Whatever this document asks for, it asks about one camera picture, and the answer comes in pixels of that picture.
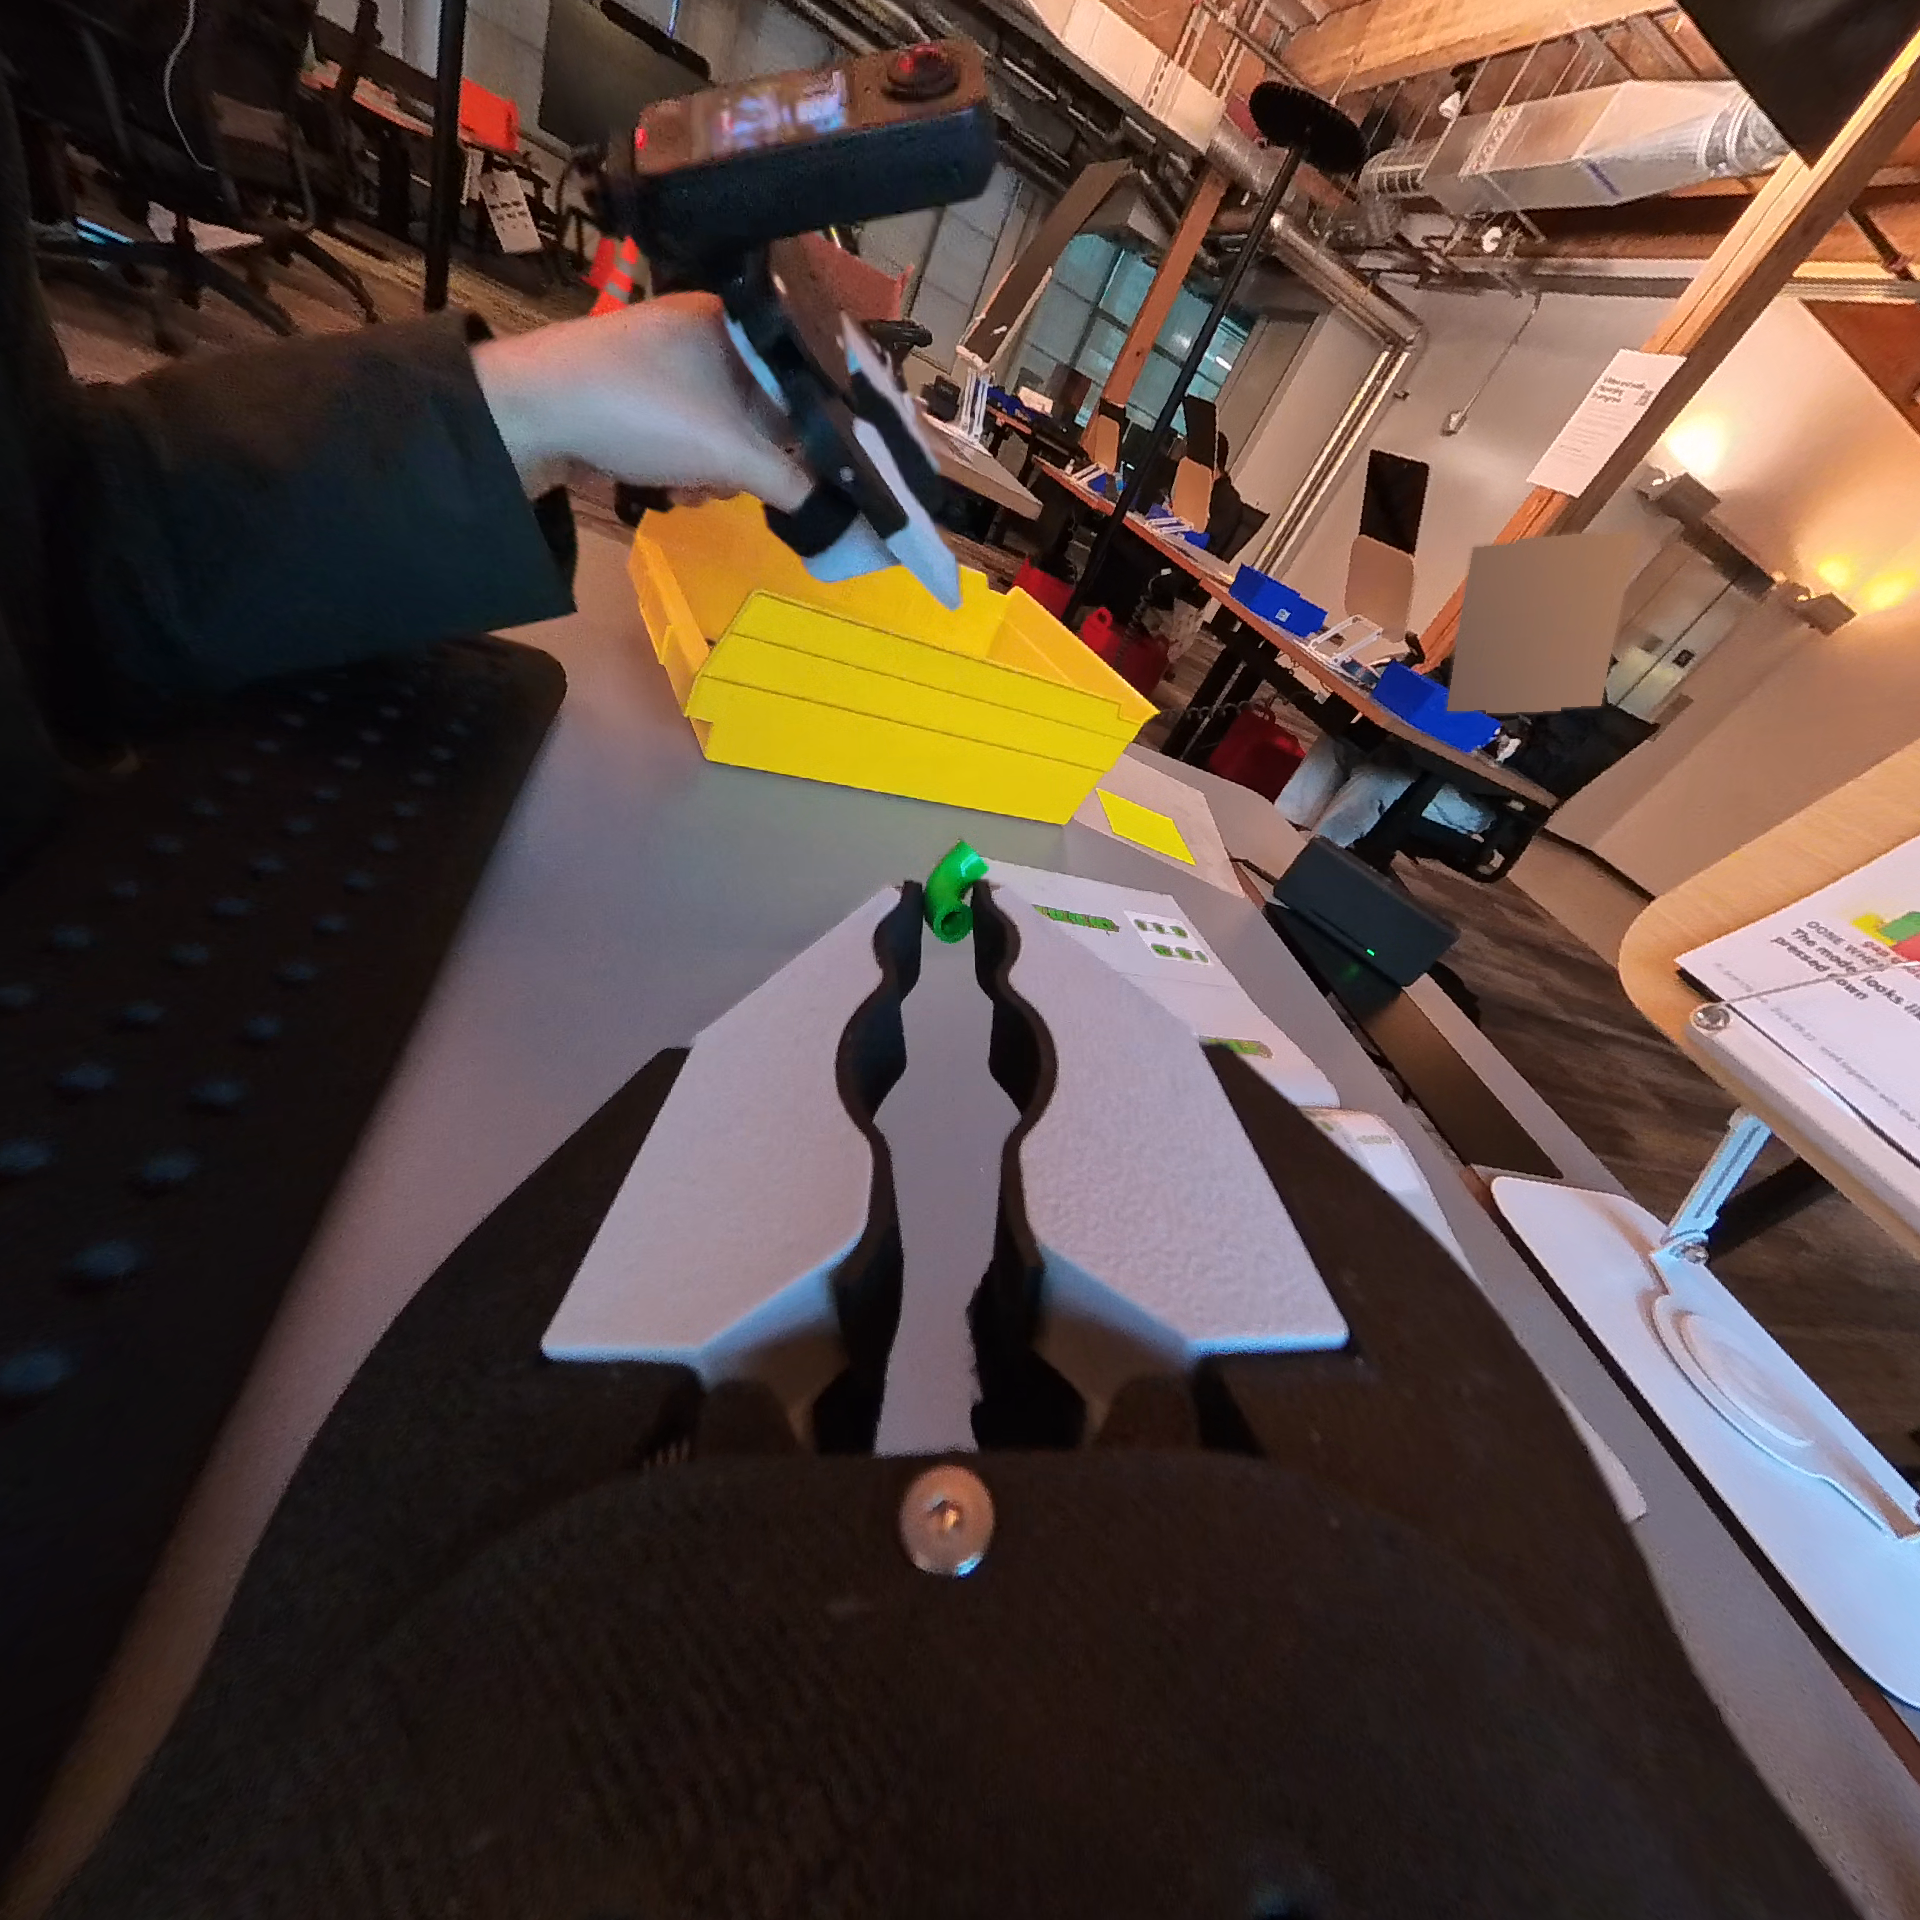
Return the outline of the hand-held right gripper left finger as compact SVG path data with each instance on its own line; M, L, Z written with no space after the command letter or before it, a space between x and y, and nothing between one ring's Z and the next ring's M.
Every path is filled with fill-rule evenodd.
M903 1305L877 1110L920 958L923 885L883 885L663 1056L661 1110L541 1333L547 1359L759 1383L816 1452L874 1452Z

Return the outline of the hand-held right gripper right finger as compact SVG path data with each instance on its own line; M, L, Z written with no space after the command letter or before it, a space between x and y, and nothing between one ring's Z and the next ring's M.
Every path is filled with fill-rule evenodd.
M1353 1340L1229 1092L1331 1102L1163 895L984 879L976 970L1014 1102L970 1303L976 1443L1066 1452L1117 1395L1224 1358Z

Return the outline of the yellow plastic bin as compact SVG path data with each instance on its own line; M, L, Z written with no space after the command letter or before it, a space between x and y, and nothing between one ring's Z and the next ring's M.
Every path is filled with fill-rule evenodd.
M1154 710L1033 595L817 583L746 496L646 513L630 565L713 763L1070 822Z

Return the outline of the person's left forearm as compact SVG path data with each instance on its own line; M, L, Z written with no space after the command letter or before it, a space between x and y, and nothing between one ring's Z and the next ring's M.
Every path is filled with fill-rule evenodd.
M57 729L576 609L571 512L524 492L480 320L84 382L30 293L4 325L4 650Z

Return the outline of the grey desk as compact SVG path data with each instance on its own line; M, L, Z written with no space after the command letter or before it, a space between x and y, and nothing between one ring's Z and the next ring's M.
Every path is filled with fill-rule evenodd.
M327 1415L421 1283L661 1046L686 1036L893 876L976 825L990 850L1180 895L1341 1106L1423 1162L1477 1276L1539 1366L1620 1452L1636 1526L1704 1682L1764 1780L1874 1918L1917 1915L1917 1720L1866 1689L1603 1375L1303 966L1251 905L1090 828L1034 828L706 768L640 638L624 542L583 535L580 609L524 629L567 670L554 730L446 950L383 1102L343 1168L190 1489L31 1840L9 1918L97 1848L190 1696L253 1549Z

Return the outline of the person's left hand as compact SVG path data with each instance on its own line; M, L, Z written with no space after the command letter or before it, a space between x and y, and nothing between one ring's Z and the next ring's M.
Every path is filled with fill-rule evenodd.
M786 415L746 368L709 293L549 323L470 353L530 496L586 469L666 495L753 495L781 513L811 495Z

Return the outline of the instruction booklet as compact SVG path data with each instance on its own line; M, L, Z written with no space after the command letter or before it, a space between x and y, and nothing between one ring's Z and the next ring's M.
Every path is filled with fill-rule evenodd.
M1489 1403L1496 1466L1547 1432L1646 1513L1483 1296L1407 1139L1341 1106L1176 899L994 868L970 903L1019 1110L970 1308L984 1446L1079 1446L1147 1380L1356 1383L1381 1412L1309 1399L1309 1458L1396 1469Z

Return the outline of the black box device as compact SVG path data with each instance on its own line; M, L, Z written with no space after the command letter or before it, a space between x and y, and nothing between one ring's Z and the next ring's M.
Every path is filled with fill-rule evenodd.
M1461 929L1356 850L1309 836L1276 879L1267 919L1313 933L1396 988L1429 976Z

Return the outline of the yellow sticky note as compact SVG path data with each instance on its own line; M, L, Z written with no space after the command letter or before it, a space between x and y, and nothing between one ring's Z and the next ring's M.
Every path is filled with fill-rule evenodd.
M1167 810L1129 800L1107 785L1091 790L1091 802L1097 806L1097 828L1110 836L1186 868L1197 866L1180 825Z

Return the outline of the long wooden table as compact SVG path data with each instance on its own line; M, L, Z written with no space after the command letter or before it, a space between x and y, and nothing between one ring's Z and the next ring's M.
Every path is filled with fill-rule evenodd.
M1459 872L1480 879L1499 879L1513 872L1520 850L1544 832L1561 809L1561 796L1539 779L1517 775L1510 763L1489 753L1473 753L1411 726L1399 710L1343 673L1331 660L1316 655L1307 643L1240 603L1231 589L1203 563L1203 553L1179 538L1167 538L1147 516L1129 513L1124 528L1133 539L1151 548L1196 583L1214 615L1207 632L1214 638L1214 663L1201 688L1170 723L1163 752L1183 763L1203 763L1226 723L1260 693L1281 698L1319 726L1347 733L1364 729L1367 745L1391 742L1416 768L1410 788L1381 815L1379 825L1359 836L1356 855L1379 872L1391 872L1400 855L1417 846L1436 846L1439 836L1423 825L1427 806L1441 788L1489 800L1499 815L1499 832L1466 850L1444 846Z

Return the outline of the tan board stand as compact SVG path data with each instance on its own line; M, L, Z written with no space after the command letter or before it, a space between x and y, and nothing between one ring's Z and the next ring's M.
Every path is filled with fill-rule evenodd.
M1407 638L1416 596L1416 553L1369 535L1349 550L1343 615L1376 625L1387 640Z

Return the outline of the black monitor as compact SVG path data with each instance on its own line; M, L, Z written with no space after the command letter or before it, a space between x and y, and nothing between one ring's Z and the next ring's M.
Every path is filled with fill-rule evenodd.
M1427 460L1369 448L1359 538L1376 539L1407 556L1417 553L1431 469Z

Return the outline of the white stand base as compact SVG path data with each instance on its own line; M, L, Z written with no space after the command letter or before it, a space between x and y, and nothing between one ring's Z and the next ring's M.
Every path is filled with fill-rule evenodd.
M1664 1223L1499 1178L1493 1198L1726 1513L1887 1693L1917 1709L1917 1489Z

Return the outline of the black studded mat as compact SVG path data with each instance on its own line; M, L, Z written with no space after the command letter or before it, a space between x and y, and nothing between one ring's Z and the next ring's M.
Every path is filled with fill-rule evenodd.
M563 705L474 638L260 686L4 895L4 1858Z

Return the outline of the wooden document board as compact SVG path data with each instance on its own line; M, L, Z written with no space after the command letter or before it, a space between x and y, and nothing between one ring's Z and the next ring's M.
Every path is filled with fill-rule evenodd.
M1917 1168L1747 1022L1736 1019L1729 1033L1696 1030L1696 1009L1707 995L1680 976L1686 950L1807 899L1889 846L1871 846L1853 828L1811 828L1800 816L1770 828L1646 905L1624 938L1620 983L1637 1010L1740 1110L1761 1118L1791 1153L1917 1255Z

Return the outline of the black office chair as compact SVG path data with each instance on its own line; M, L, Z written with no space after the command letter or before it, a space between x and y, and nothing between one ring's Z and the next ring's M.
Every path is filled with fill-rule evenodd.
M349 103L379 5L360 5L327 96L303 82L317 16L317 3L7 3L34 266L137 302L169 353L184 340L164 293L219 293L294 338L264 275L294 258L379 323L321 240L356 180Z

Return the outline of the printed paper sheet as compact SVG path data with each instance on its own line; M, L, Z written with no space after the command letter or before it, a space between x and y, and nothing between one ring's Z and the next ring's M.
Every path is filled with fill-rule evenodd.
M1680 953L1679 970L1917 1159L1917 839L1757 923Z

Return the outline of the white wall notice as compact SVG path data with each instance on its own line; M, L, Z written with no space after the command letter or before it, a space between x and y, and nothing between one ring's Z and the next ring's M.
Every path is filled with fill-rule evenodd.
M1547 445L1529 485L1566 496L1583 495L1684 362L1684 353L1620 349Z

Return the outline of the silver ceiling duct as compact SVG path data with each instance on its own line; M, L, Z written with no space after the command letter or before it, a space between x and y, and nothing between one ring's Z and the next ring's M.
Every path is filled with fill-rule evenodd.
M1713 180L1747 180L1790 140L1731 79L1626 79L1486 115L1371 156L1367 209L1436 202L1459 220L1620 206Z

